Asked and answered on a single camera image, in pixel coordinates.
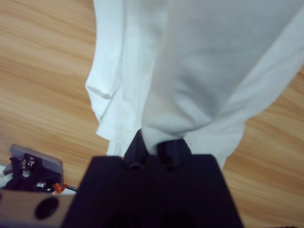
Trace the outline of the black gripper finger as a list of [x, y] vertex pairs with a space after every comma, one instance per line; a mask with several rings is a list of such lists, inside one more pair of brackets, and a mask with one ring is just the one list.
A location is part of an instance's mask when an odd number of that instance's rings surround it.
[[124, 166], [128, 170], [141, 170], [145, 165], [145, 160], [149, 156], [145, 147], [142, 131], [138, 130], [132, 139], [123, 158]]
[[184, 139], [162, 142], [157, 145], [156, 149], [160, 163], [166, 170], [179, 168], [192, 155]]

